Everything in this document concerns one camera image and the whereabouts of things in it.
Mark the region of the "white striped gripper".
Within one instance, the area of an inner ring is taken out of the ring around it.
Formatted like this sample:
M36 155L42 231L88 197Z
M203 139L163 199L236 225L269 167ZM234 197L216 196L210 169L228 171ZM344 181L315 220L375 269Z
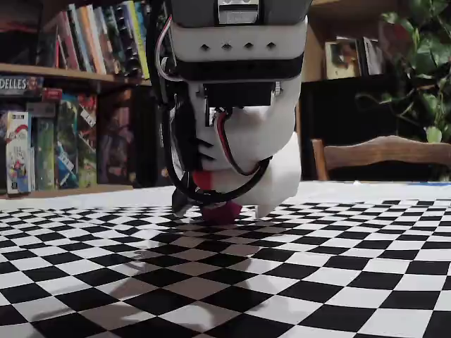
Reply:
M205 100L189 88L171 129L183 167L191 171L198 187L240 187L256 175L256 167L270 160L259 183L242 198L254 206L255 216L267 216L296 195L301 179L295 108L300 83L287 81L268 106L234 108L231 116L218 114L205 124ZM192 200L178 188L172 193L173 214L186 214Z

